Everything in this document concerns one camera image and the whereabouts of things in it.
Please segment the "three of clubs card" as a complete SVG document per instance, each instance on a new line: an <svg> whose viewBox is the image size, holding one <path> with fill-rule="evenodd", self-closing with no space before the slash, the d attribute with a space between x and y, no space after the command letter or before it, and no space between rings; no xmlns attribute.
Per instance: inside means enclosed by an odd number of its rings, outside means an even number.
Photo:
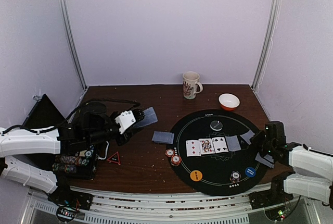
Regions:
<svg viewBox="0 0 333 224"><path fill-rule="evenodd" d="M228 152L228 147L227 147L225 137L215 137L212 139L212 141L213 141L213 147L214 147L216 154Z"/></svg>

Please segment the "red poker chip stack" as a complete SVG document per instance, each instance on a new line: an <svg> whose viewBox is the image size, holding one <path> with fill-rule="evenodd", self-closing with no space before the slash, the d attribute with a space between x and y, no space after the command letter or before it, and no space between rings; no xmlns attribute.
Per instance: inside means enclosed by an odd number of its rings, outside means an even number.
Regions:
<svg viewBox="0 0 333 224"><path fill-rule="evenodd" d="M165 155L167 156L167 157L172 157L173 155L175 154L175 152L174 152L174 150L173 149L167 149L166 151L165 151Z"/></svg>

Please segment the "orange big blind button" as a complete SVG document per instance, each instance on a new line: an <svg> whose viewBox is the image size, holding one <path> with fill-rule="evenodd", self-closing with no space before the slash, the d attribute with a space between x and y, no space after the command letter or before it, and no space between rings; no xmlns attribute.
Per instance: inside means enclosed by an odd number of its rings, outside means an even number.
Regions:
<svg viewBox="0 0 333 224"><path fill-rule="evenodd" d="M200 170L193 170L190 172L190 179L194 182L199 182L203 178L203 174Z"/></svg>

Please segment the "blue playing card deck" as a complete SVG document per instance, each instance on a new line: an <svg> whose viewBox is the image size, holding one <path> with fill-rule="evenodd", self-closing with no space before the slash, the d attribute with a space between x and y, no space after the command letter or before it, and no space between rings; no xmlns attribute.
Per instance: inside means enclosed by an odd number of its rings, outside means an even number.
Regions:
<svg viewBox="0 0 333 224"><path fill-rule="evenodd" d="M133 125L133 128L143 128L156 122L158 122L156 112L153 107L149 107L144 110L144 119Z"/></svg>

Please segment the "queen of hearts card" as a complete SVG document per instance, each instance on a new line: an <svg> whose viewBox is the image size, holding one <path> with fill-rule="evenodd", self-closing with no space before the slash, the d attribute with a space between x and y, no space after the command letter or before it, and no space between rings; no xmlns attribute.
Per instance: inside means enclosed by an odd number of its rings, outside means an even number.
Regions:
<svg viewBox="0 0 333 224"><path fill-rule="evenodd" d="M202 155L215 153L212 139L199 139L199 147Z"/></svg>

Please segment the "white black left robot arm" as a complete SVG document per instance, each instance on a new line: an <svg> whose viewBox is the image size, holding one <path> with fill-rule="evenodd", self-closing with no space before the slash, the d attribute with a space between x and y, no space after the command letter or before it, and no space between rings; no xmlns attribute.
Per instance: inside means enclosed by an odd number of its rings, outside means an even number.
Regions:
<svg viewBox="0 0 333 224"><path fill-rule="evenodd" d="M52 171L38 169L15 158L25 154L71 155L92 145L115 140L123 145L137 132L134 125L145 119L135 101L123 112L107 115L105 99L91 99L78 106L72 121L66 119L56 126L30 129L22 125L1 128L1 178L39 189L57 205L73 207L84 197L70 189L65 178Z"/></svg>

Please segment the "single blue playing card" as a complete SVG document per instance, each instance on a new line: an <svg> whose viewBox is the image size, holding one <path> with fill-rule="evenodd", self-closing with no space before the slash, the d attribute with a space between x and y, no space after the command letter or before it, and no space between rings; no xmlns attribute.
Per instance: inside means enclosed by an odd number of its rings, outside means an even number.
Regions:
<svg viewBox="0 0 333 224"><path fill-rule="evenodd" d="M173 144L174 133L171 132L155 132L152 140L156 143Z"/></svg>

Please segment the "clear dealer button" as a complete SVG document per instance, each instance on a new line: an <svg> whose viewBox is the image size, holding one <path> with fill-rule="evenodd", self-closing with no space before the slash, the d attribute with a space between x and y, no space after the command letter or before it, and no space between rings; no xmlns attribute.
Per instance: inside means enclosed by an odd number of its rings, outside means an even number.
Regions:
<svg viewBox="0 0 333 224"><path fill-rule="evenodd" d="M210 123L210 128L213 131L221 131L223 129L223 124L219 120L214 120Z"/></svg>

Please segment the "blue small blind button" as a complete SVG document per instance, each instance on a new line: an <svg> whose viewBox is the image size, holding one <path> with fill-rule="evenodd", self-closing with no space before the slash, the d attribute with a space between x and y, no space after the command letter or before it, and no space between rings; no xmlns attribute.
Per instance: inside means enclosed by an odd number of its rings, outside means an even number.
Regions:
<svg viewBox="0 0 333 224"><path fill-rule="evenodd" d="M256 170L253 167L247 167L245 169L245 174L249 178L253 178L256 175Z"/></svg>

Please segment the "three of diamonds card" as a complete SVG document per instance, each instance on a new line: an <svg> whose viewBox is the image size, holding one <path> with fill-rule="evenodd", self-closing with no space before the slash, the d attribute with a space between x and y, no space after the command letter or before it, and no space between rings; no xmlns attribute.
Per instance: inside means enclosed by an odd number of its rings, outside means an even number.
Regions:
<svg viewBox="0 0 333 224"><path fill-rule="evenodd" d="M187 157L201 156L200 144L198 140L186 141L186 154Z"/></svg>

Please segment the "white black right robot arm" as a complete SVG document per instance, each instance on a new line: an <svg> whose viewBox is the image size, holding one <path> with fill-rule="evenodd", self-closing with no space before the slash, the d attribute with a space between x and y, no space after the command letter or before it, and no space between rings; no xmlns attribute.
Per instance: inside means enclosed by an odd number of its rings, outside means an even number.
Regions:
<svg viewBox="0 0 333 224"><path fill-rule="evenodd" d="M305 144L288 143L284 124L280 121L267 123L250 142L258 151L261 163L265 160L270 165L278 162L293 169L276 175L269 190L250 193L252 208L280 204L291 200L294 194L332 207L332 154Z"/></svg>

